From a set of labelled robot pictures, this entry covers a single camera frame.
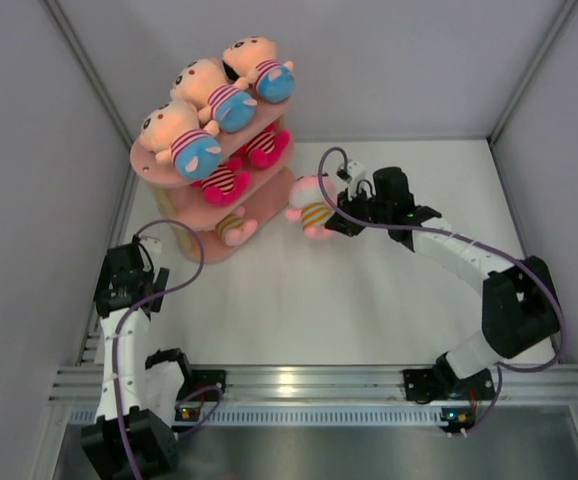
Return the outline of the pink frog toy striped shirt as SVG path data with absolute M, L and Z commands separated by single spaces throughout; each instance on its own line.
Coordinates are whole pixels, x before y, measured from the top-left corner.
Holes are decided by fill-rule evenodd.
M 239 206 L 216 224 L 215 232 L 225 245 L 235 247 L 248 240 L 257 228 L 257 220 L 246 218 L 245 208 Z

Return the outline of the white panda toy yellow glasses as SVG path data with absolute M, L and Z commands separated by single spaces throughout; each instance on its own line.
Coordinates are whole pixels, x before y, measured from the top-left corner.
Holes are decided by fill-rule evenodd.
M 209 205 L 224 207 L 236 202 L 250 184 L 250 174 L 242 170 L 242 159 L 231 157 L 219 165 L 207 178 L 193 182 L 192 187 L 201 190 Z

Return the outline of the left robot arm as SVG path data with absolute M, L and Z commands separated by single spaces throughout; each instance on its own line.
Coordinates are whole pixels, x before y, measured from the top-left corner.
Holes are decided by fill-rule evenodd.
M 138 240 L 107 251 L 94 294 L 104 347 L 101 394 L 82 449 L 102 479 L 154 479 L 178 467 L 172 430 L 177 400 L 195 376 L 179 349 L 152 346 L 151 316 L 169 271 Z

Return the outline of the black-haired boy doll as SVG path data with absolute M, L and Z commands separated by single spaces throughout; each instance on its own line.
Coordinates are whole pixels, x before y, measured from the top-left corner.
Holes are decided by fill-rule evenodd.
M 246 80 L 267 103 L 281 103 L 294 92 L 294 63 L 278 59 L 278 45 L 271 39 L 241 38 L 223 51 L 222 63 L 231 80 Z

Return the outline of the peach pig toy blue shorts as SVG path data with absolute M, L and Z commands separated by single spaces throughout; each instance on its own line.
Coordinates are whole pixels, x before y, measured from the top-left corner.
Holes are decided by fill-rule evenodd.
M 195 106 L 202 124 L 213 120 L 221 131 L 234 133 L 255 114 L 257 101 L 248 93 L 249 86 L 246 78 L 229 80 L 216 59 L 202 58 L 177 74 L 170 97 Z

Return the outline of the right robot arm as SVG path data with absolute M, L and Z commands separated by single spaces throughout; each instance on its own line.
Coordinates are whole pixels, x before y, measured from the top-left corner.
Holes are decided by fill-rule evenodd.
M 374 172 L 340 166 L 347 185 L 326 227 L 349 237 L 369 225 L 386 224 L 388 235 L 410 251 L 435 261 L 472 287 L 482 300 L 479 329 L 440 355 L 429 368 L 404 371 L 408 401 L 427 404 L 451 398 L 493 398 L 489 368 L 518 356 L 560 330 L 554 285 L 546 263 L 532 256 L 516 260 L 455 233 L 442 215 L 416 204 L 408 178 L 398 167 Z

